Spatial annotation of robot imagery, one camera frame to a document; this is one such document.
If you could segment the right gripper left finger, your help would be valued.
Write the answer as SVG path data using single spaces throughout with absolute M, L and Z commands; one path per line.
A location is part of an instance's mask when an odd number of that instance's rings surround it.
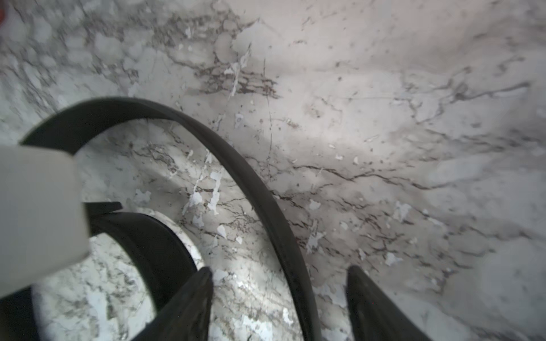
M 135 340 L 207 340 L 213 298 L 213 274 L 199 269 Z

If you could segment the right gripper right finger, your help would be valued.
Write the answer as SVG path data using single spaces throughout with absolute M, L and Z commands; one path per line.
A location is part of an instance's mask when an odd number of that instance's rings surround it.
M 360 267 L 348 268 L 346 300 L 355 340 L 430 341 Z

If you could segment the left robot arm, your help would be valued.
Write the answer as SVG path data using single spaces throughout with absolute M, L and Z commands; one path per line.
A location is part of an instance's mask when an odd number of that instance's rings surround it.
M 90 254 L 90 228 L 72 156 L 1 147 L 1 297 Z

